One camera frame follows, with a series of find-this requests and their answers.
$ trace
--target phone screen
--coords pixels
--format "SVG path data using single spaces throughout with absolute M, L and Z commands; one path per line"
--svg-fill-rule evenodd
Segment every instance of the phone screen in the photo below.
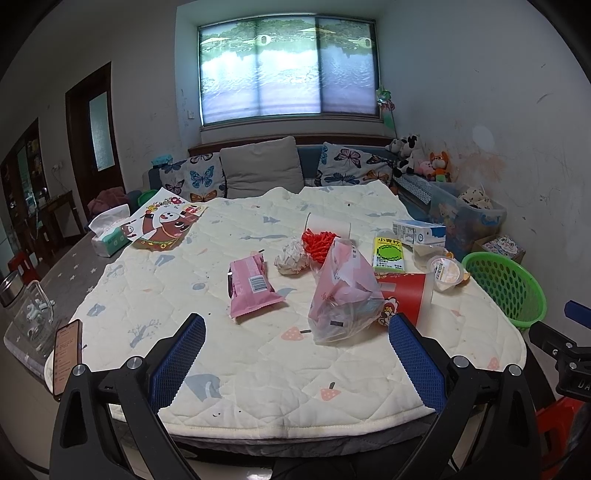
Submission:
M 66 389 L 70 372 L 82 363 L 82 322 L 74 320 L 56 332 L 53 352 L 53 395 L 60 396 Z

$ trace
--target quilted mattress pad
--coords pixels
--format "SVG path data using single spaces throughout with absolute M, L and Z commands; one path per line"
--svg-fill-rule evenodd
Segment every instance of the quilted mattress pad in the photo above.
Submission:
M 315 213 L 352 224 L 351 238 L 371 261 L 375 232 L 409 219 L 381 182 L 364 186 L 276 188 L 257 198 L 214 199 L 183 242 L 169 252 L 127 247 L 105 268 L 76 310 L 83 321 L 83 362 L 93 371 L 119 368 L 171 336 L 191 312 L 203 316 L 205 345 L 160 419 L 174 435 L 218 439 L 354 436 L 425 416 L 425 407 L 374 323 L 353 338 L 316 345 L 307 314 L 316 287 L 311 272 L 282 276 L 273 266 L 287 240 Z M 228 266 L 264 249 L 268 278 L 285 302 L 229 317 Z M 405 252 L 408 271 L 412 255 Z M 478 368 L 525 364 L 525 344 L 474 280 L 433 294 L 422 334 Z M 46 382 L 51 388 L 51 366 Z M 125 420 L 112 406 L 113 417 Z

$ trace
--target window frame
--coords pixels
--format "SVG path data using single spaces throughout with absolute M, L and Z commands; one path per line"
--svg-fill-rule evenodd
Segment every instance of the window frame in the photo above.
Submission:
M 375 44 L 374 49 L 374 79 L 376 89 L 381 85 L 381 75 L 380 75 L 380 68 L 379 68 L 379 47 L 378 47 L 378 32 L 377 32 L 377 24 L 376 21 L 369 18 L 357 18 L 357 17 L 344 17 L 342 15 L 326 15 L 326 14 L 298 14 L 298 13 L 291 13 L 291 14 L 269 14 L 269 15 L 255 15 L 252 17 L 241 17 L 241 18 L 234 18 L 231 20 L 224 20 L 223 22 L 214 22 L 206 25 L 200 25 L 197 27 L 197 82 L 198 82 L 198 90 L 199 90 L 199 118 L 200 118 L 200 130 L 207 131 L 213 130 L 220 127 L 229 127 L 229 126 L 238 126 L 238 125 L 248 125 L 248 124 L 258 124 L 258 123 L 266 123 L 266 122 L 278 122 L 278 121 L 292 121 L 292 120 L 358 120 L 358 121 L 374 121 L 374 122 L 381 122 L 381 113 L 379 110 L 379 106 L 377 100 L 375 102 L 375 113 L 368 114 L 368 113 L 346 113 L 346 112 L 320 112 L 320 113 L 286 113 L 283 115 L 259 115 L 259 116 L 245 116 L 240 118 L 233 118 L 228 120 L 222 120 L 219 122 L 209 122 L 204 124 L 203 122 L 203 101 L 202 101 L 202 92 L 201 92 L 201 78 L 202 78 L 202 64 L 200 58 L 200 40 L 201 40 L 201 30 L 204 28 L 209 27 L 217 27 L 218 25 L 223 24 L 230 24 L 233 22 L 239 22 L 243 20 L 267 20 L 269 18 L 297 18 L 297 17 L 312 17 L 316 18 L 325 18 L 329 20 L 345 20 L 345 21 L 354 21 L 360 23 L 367 23 L 371 24 L 373 27 L 373 34 L 374 36 L 371 40 Z

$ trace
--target wooden door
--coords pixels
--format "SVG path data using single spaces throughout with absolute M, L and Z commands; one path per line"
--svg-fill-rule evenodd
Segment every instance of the wooden door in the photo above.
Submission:
M 88 203 L 102 190 L 125 190 L 113 132 L 110 63 L 66 93 L 66 121 L 76 185 L 90 219 Z

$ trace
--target butterfly pillow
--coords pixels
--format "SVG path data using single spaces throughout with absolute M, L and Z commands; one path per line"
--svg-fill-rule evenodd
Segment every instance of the butterfly pillow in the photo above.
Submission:
M 160 167 L 160 180 L 164 188 L 189 202 L 226 197 L 226 177 L 219 153 L 171 161 Z
M 325 142 L 320 154 L 316 186 L 363 185 L 381 180 L 389 185 L 394 160 Z

